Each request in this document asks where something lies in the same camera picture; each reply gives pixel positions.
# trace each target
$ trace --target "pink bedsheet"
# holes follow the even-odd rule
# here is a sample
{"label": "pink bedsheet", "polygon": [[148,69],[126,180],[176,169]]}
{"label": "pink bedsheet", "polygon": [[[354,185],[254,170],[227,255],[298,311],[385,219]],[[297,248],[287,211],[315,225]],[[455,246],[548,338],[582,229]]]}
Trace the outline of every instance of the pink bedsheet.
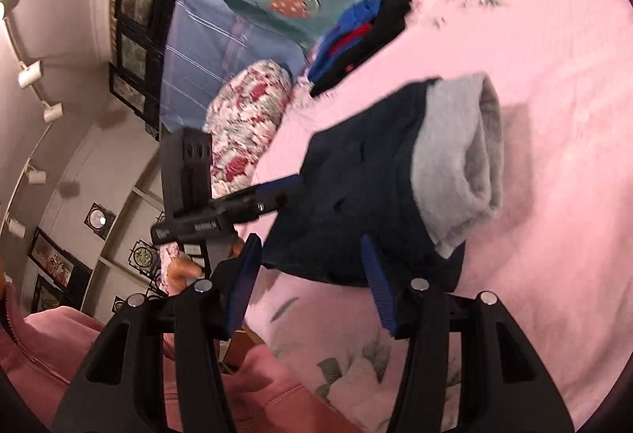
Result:
{"label": "pink bedsheet", "polygon": [[[488,72],[504,121],[504,208],[469,238],[457,293],[501,297],[578,428],[633,350],[632,39],[627,0],[414,0],[407,30],[337,88],[315,101],[298,90],[254,182],[297,172],[312,133],[408,81]],[[273,219],[241,234],[265,238]],[[335,358],[331,405],[384,431],[406,342],[380,328],[368,289],[262,270],[246,320],[317,393],[317,364]],[[387,350],[380,381],[366,367],[371,342]]]}

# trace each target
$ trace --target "gray fleece lining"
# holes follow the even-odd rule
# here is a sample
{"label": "gray fleece lining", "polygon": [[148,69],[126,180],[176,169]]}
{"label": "gray fleece lining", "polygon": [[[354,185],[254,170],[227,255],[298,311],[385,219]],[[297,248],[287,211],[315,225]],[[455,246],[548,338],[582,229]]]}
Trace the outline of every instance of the gray fleece lining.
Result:
{"label": "gray fleece lining", "polygon": [[449,258],[501,209],[503,136],[499,99],[486,74],[438,81],[413,148],[411,187],[436,252]]}

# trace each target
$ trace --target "person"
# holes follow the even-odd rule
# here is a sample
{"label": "person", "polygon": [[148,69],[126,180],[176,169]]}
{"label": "person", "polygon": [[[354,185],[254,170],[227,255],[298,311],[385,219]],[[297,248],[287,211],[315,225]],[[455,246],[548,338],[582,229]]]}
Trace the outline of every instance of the person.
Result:
{"label": "person", "polygon": [[[237,242],[233,255],[242,246]],[[191,260],[174,259],[167,271],[170,293],[184,290],[187,278],[200,276]],[[27,406],[50,428],[65,389],[103,325],[65,306],[23,318],[17,297],[15,286],[5,282],[0,259],[0,365]],[[167,342],[163,362],[168,426],[182,431],[173,346]],[[295,380],[264,344],[248,352],[236,374],[222,374],[222,382],[238,432],[359,432]]]}

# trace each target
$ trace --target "wall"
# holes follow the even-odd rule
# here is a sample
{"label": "wall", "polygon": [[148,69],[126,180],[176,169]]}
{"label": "wall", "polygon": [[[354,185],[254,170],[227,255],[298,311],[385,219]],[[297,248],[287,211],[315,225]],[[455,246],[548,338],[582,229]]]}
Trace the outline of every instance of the wall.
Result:
{"label": "wall", "polygon": [[[21,240],[0,237],[0,256],[18,287],[22,285],[34,228],[39,224],[59,179],[80,142],[110,102],[108,0],[20,0],[12,12],[12,30],[25,62],[42,59],[44,98],[63,102],[64,117],[53,124],[34,153],[35,165],[47,172],[39,187],[18,188],[11,214],[27,227]],[[42,104],[17,84],[19,71],[4,35],[0,35],[0,205],[2,214],[27,158],[46,124]]]}
{"label": "wall", "polygon": [[[83,220],[93,202],[119,215],[132,187],[148,167],[157,149],[158,143],[146,133],[144,122],[113,97],[66,166],[42,217],[42,230],[61,248],[94,269],[104,241]],[[160,197],[159,175],[155,179],[158,185],[148,186],[148,191]],[[158,213],[151,211],[153,221]],[[145,224],[143,237],[149,237],[151,223]],[[138,236],[131,245],[126,245],[125,256],[120,255],[118,261],[127,261],[129,249],[137,239]],[[21,261],[26,266],[21,299],[26,311],[30,309],[37,265],[26,255],[22,255]],[[121,297],[127,297],[129,285],[125,278],[117,278],[116,281],[124,282],[119,285],[122,285],[120,292],[123,294]]]}

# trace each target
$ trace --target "blue gripper pad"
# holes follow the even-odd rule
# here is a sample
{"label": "blue gripper pad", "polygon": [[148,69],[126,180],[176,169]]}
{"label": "blue gripper pad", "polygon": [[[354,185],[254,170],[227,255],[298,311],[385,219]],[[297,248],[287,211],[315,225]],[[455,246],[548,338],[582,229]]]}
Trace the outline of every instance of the blue gripper pad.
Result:
{"label": "blue gripper pad", "polygon": [[262,264],[262,241],[255,234],[251,233],[246,239],[242,253],[231,262],[241,262],[241,268],[232,291],[227,294],[227,315],[225,327],[229,336],[233,332],[242,328],[244,314],[248,302],[251,300],[252,289]]}
{"label": "blue gripper pad", "polygon": [[387,275],[382,268],[382,253],[369,235],[363,235],[360,240],[360,255],[382,327],[394,336],[397,326],[396,296],[391,291]]}

